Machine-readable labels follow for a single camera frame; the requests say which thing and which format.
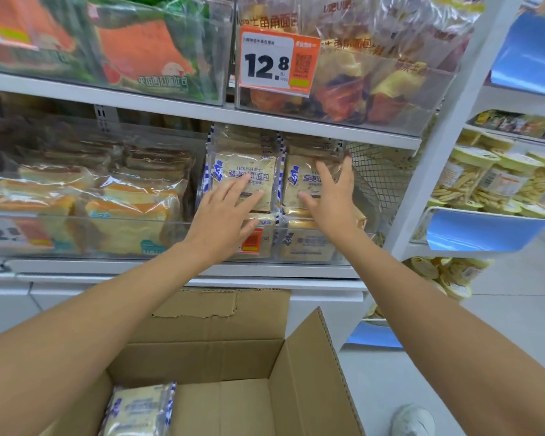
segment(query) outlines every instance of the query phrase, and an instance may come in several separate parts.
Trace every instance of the white shoe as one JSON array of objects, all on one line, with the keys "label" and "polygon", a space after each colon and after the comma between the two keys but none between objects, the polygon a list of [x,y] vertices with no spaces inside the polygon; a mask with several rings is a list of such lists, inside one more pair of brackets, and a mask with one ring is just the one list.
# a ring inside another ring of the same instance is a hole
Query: white shoe
[{"label": "white shoe", "polygon": [[400,407],[392,417],[390,436],[434,436],[436,422],[432,413],[416,404]]}]

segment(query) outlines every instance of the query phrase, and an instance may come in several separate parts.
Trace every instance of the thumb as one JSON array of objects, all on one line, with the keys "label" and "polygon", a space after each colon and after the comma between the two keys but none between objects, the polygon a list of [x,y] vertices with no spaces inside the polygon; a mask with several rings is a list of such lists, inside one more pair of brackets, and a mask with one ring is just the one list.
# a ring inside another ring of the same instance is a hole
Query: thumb
[{"label": "thumb", "polygon": [[314,211],[314,209],[319,204],[311,197],[311,194],[305,193],[304,191],[299,192],[299,199],[305,204],[309,211]]},{"label": "thumb", "polygon": [[252,232],[256,228],[256,225],[258,225],[258,224],[259,224],[259,221],[257,219],[248,220],[246,225],[244,225],[242,227],[242,229],[240,230],[240,240],[242,240],[242,242],[244,242],[247,239],[247,237],[250,234],[252,234]]}]

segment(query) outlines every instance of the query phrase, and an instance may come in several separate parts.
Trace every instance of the open cardboard box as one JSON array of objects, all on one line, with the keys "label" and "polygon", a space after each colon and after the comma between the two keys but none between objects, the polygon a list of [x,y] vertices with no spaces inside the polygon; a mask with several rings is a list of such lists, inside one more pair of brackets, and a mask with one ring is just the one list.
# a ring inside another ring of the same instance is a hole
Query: open cardboard box
[{"label": "open cardboard box", "polygon": [[113,386],[177,381],[172,436],[364,435],[321,309],[286,340],[290,292],[183,289],[48,436],[96,436]]}]

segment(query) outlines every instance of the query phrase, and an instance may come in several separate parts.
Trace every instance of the white tile floor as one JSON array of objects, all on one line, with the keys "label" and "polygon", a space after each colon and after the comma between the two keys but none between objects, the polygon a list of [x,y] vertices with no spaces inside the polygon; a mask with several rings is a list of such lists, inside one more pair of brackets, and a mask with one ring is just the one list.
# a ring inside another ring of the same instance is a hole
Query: white tile floor
[{"label": "white tile floor", "polygon": [[[473,292],[464,307],[545,366],[545,242],[498,260]],[[464,435],[406,353],[345,346],[339,360],[368,436],[386,436],[392,413],[409,402],[431,411],[436,434]]]}]

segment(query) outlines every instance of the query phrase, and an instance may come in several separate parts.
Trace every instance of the person's left arm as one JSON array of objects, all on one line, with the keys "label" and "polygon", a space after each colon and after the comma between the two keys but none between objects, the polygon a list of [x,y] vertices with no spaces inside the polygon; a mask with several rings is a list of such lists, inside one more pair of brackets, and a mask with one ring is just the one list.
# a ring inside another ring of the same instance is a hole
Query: person's left arm
[{"label": "person's left arm", "polygon": [[122,275],[0,334],[0,434],[35,436],[73,403],[137,325],[175,291],[227,259],[263,193],[236,204],[250,175],[202,199],[185,240]]}]

